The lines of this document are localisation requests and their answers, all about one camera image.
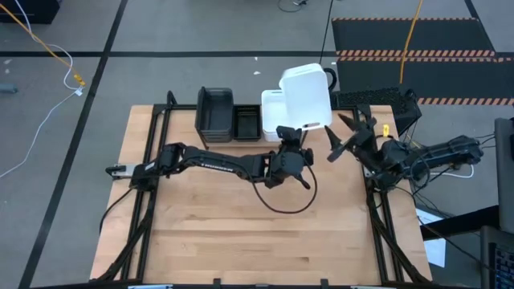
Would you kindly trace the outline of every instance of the white plastic container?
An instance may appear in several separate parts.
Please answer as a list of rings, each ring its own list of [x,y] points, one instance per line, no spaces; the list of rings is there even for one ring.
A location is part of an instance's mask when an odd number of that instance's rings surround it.
[[[287,69],[279,86],[285,95],[289,127],[311,130],[332,123],[327,75],[320,64]]]
[[[261,95],[263,133],[266,141],[280,141],[276,127],[289,126],[285,95],[281,90],[265,90]]]

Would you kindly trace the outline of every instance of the orange striped tape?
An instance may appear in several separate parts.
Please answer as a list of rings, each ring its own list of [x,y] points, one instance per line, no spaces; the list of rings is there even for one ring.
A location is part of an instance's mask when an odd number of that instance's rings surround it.
[[[343,50],[336,52],[339,56],[402,56],[401,50]],[[424,51],[408,51],[408,57],[492,57],[495,55],[494,51],[481,51],[481,50],[424,50]]]
[[[386,20],[386,21],[412,21],[412,18],[332,18],[332,21],[377,21],[377,20]],[[418,18],[418,20],[477,20],[472,17],[458,17],[458,18]]]
[[[418,104],[440,104],[440,105],[513,105],[514,98],[419,98]]]
[[[502,63],[503,61],[513,61],[513,60],[514,60],[514,58],[512,58],[512,57],[505,57],[505,58],[504,57],[500,57],[500,58],[498,58],[498,62],[499,63]]]
[[[402,61],[402,57],[360,57],[360,56],[341,56],[337,61],[389,61],[399,62]],[[467,62],[467,63],[479,63],[479,62],[493,62],[502,63],[507,61],[503,58],[492,58],[492,57],[474,57],[474,58],[458,58],[458,57],[406,57],[406,62]]]

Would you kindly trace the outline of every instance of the floor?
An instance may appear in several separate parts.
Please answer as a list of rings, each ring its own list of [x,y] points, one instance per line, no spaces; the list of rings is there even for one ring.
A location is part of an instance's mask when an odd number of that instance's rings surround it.
[[[63,0],[50,26],[34,25],[45,42],[69,51],[99,52],[105,47],[121,0]],[[514,2],[473,0],[496,51],[514,51]],[[298,13],[278,10],[276,0],[128,0],[112,51],[177,52],[173,57],[111,57],[92,102],[69,175],[61,176],[77,121],[86,101],[72,97],[43,127],[24,166],[0,179],[0,288],[17,287],[56,188],[63,194],[49,229],[31,286],[88,280],[111,180],[104,168],[118,158],[129,109],[163,102],[172,90],[179,103],[196,102],[204,86],[230,87],[235,102],[255,104],[265,89],[278,87],[282,70],[319,60],[327,17],[412,17],[412,0],[312,0]],[[464,0],[426,0],[422,17],[469,17]],[[1,51],[41,51],[16,25],[0,23]],[[325,51],[333,51],[329,27]],[[200,51],[195,57],[183,51]],[[211,57],[201,51],[275,51],[273,57]],[[75,57],[74,66],[90,84],[101,53]],[[335,59],[324,57],[324,67]],[[0,57],[0,81],[19,93],[0,95],[0,172],[19,163],[47,112],[68,96],[66,67],[50,57]],[[496,117],[510,118],[512,107],[421,106],[414,139],[433,144],[460,134],[491,133]],[[469,180],[441,177],[422,193],[440,210],[462,214],[498,202],[494,150],[488,150]],[[475,235],[456,240],[478,252]],[[442,283],[477,285],[478,267],[448,247],[447,268],[432,267]]]

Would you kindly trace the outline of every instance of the wooden tabletop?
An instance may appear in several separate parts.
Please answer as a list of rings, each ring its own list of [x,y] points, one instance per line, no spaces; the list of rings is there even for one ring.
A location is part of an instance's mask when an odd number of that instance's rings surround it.
[[[141,163],[151,111],[152,106],[132,107],[120,163]],[[331,129],[345,140],[352,132],[336,113]],[[351,116],[350,112],[342,113]],[[389,124],[390,131],[396,132],[389,106],[374,106],[372,113],[377,118],[377,131],[383,124]],[[195,111],[172,111],[166,142],[201,148],[194,117]],[[157,125],[157,140],[160,125]],[[323,129],[309,132],[304,147],[314,151],[312,170],[319,189],[312,206],[301,214],[271,212],[259,201],[249,183],[230,173],[190,168],[170,179],[162,178],[144,281],[199,284],[221,278],[225,284],[295,285],[320,284],[320,279],[328,279],[331,285],[380,284],[361,165],[350,153],[329,163],[326,160],[329,143]],[[265,153],[269,148],[211,150],[239,156]],[[313,193],[312,176],[306,169],[303,175],[312,189],[304,189],[292,178],[274,189],[260,184],[257,187],[271,206],[296,210]],[[109,205],[128,185],[128,180],[113,182]],[[409,189],[406,181],[400,186]],[[129,195],[107,216],[92,278],[104,273],[125,245],[135,195]],[[397,189],[389,194],[389,200],[398,245],[430,279],[411,196]],[[389,278],[394,279],[390,251],[385,243],[384,251]],[[135,266],[132,266],[131,276],[134,275]]]

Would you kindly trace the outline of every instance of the black tray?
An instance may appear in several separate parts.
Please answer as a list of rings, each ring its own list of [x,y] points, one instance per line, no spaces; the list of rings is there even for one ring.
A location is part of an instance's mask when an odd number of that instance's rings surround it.
[[[201,88],[198,92],[195,128],[206,141],[232,140],[234,97],[229,88]]]
[[[234,139],[257,141],[261,138],[260,105],[234,106]]]

